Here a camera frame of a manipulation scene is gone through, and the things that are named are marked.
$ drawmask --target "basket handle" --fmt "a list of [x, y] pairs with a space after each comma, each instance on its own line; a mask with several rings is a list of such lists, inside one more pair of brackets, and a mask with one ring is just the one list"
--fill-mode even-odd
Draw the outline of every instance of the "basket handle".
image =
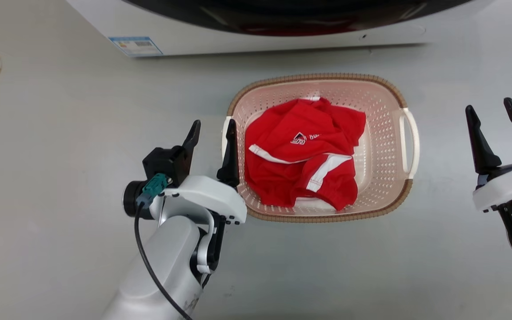
[[[408, 108], [402, 108], [402, 115], [400, 115], [400, 144], [402, 145], [402, 168], [408, 175], [409, 179], [414, 178], [416, 171], [418, 170], [418, 163], [420, 162], [420, 136], [418, 135], [418, 126], [412, 113]], [[408, 121], [410, 126], [410, 132], [412, 134], [412, 164], [408, 168], [408, 162], [406, 161], [406, 134], [404, 133], [404, 120]]]

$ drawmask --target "gray floor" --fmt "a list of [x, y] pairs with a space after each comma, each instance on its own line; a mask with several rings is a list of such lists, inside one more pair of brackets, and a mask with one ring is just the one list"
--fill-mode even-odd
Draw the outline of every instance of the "gray floor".
[[201, 119], [192, 172], [215, 176], [236, 92], [310, 72], [402, 91], [421, 140], [412, 192], [371, 220], [229, 228], [195, 318], [512, 318], [512, 251], [473, 208], [464, 118], [473, 104], [512, 162], [512, 1], [444, 25], [427, 45], [131, 60], [63, 0], [0, 0], [0, 320], [98, 319], [137, 253], [120, 196], [141, 159]]

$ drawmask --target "shirt logo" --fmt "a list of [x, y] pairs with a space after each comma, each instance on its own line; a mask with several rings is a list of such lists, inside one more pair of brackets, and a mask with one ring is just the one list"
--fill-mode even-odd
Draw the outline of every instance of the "shirt logo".
[[[309, 139], [313, 140], [313, 139], [317, 138], [318, 136], [319, 136], [319, 134], [310, 134]], [[301, 144], [303, 146], [306, 141], [307, 141], [307, 137], [305, 136], [305, 134], [298, 132], [295, 135], [295, 137], [293, 138], [293, 140], [291, 141], [291, 143], [292, 144]]]

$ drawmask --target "basket rim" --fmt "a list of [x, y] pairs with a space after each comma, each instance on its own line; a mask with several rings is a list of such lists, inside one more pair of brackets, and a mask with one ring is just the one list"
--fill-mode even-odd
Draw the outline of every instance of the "basket rim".
[[[313, 81], [313, 80], [353, 80], [353, 81], [366, 81], [381, 85], [398, 101], [398, 105], [400, 108], [408, 108], [402, 93], [389, 81], [384, 78], [374, 76], [374, 75], [366, 75], [362, 73], [311, 73], [311, 74], [301, 74], [301, 75], [292, 75], [292, 76], [283, 76], [283, 77], [275, 77], [270, 79], [264, 79], [260, 81], [256, 81], [246, 85], [243, 89], [241, 89], [234, 97], [228, 111], [226, 113], [227, 116], [231, 117], [234, 113], [234, 109], [238, 105], [238, 102], [250, 91], [254, 89], [258, 89], [260, 87], [266, 87], [268, 85], [276, 85], [282, 83], [292, 83], [297, 81]], [[290, 215], [272, 215], [267, 213], [260, 213], [255, 211], [254, 209], [248, 207], [248, 214], [265, 221], [275, 221], [275, 222], [291, 222], [291, 223], [327, 223], [327, 222], [342, 222], [342, 221], [350, 221], [350, 220], [359, 220], [359, 219], [367, 219], [370, 217], [378, 217], [382, 215], [386, 215], [394, 211], [398, 206], [400, 206], [408, 194], [410, 194], [410, 190], [412, 188], [412, 179], [404, 180], [404, 185], [402, 187], [402, 191], [394, 201], [392, 201], [386, 207], [371, 210], [365, 212], [357, 212], [357, 213], [335, 213], [329, 216], [290, 216]]]
[[230, 102], [230, 105], [228, 107], [228, 111], [226, 112], [227, 116], [232, 116], [234, 113], [234, 109], [236, 109], [236, 106], [238, 105], [238, 101], [242, 99], [246, 95], [246, 93], [258, 89], [260, 87], [265, 87], [267, 85], [275, 85], [275, 84], [282, 84], [282, 83], [290, 83], [290, 82], [297, 82], [297, 81], [313, 81], [313, 80], [353, 80], [353, 81], [366, 81], [366, 82], [372, 82], [376, 83], [378, 85], [382, 85], [382, 87], [385, 87], [392, 95], [396, 98], [398, 101], [398, 105], [401, 108], [408, 108], [408, 105], [406, 104], [406, 100], [404, 100], [404, 97], [402, 96], [402, 93], [388, 80], [374, 76], [374, 75], [367, 75], [363, 73], [307, 73], [302, 75], [292, 75], [292, 76], [283, 76], [283, 77], [276, 77], [276, 78], [270, 78], [270, 79], [264, 79], [260, 81], [255, 81], [253, 83], [250, 83], [249, 85], [246, 85], [243, 89], [241, 89], [235, 96], [234, 99]]

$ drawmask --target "laundry basket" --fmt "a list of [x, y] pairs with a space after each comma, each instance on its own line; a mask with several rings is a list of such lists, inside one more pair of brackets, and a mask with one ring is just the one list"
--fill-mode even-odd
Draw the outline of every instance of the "laundry basket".
[[[335, 211], [321, 201], [296, 202], [295, 207], [265, 205], [244, 180], [244, 132], [266, 109], [293, 99], [324, 97], [333, 105], [353, 108], [366, 114], [366, 128], [354, 149], [358, 197], [354, 204]], [[224, 123], [236, 121], [238, 193], [248, 213], [269, 221], [335, 222], [381, 216], [396, 209], [408, 196], [418, 167], [420, 143], [414, 118], [401, 93], [385, 79], [371, 75], [323, 73], [258, 81], [234, 97]], [[411, 164], [407, 167], [406, 126], [411, 131]]]

